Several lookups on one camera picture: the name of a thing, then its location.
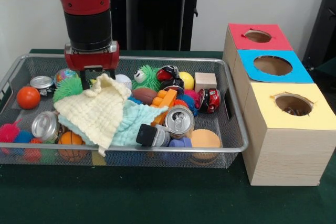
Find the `red box top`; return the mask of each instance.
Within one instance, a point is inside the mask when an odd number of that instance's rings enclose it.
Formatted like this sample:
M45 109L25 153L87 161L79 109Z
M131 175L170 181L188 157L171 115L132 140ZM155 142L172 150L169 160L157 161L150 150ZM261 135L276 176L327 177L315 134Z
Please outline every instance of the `red box top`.
M293 50L276 24L232 24L229 28L237 49Z

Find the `white wall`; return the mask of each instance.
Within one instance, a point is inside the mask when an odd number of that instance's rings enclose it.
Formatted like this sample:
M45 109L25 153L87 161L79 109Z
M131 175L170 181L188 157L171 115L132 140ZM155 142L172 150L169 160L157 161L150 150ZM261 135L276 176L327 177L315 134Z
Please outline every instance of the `white wall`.
M321 0L198 0L192 50L222 51L226 25L278 23L300 57ZM68 41L59 0L0 0L0 79L31 48L63 48Z

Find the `yellow box top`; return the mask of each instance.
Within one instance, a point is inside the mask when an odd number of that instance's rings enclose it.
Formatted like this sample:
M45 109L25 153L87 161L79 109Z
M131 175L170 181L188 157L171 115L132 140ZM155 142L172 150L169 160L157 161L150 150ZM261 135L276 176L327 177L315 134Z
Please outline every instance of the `yellow box top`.
M251 83L271 129L336 130L336 116L316 84Z

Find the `green table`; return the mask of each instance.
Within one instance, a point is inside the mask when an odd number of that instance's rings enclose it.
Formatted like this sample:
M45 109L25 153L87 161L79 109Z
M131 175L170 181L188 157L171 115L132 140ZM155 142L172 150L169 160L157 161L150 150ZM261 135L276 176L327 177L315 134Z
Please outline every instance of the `green table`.
M229 169L2 165L0 223L336 223L336 155L325 171L319 187L251 187L241 155Z

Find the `yellow ball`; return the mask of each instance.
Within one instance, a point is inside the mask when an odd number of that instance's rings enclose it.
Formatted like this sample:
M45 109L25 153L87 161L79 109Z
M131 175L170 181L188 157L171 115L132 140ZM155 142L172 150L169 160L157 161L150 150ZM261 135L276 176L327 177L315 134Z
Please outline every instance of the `yellow ball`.
M189 89L189 90L194 89L195 81L194 81L194 77L191 74L187 72L180 72L180 78L184 82L184 89Z

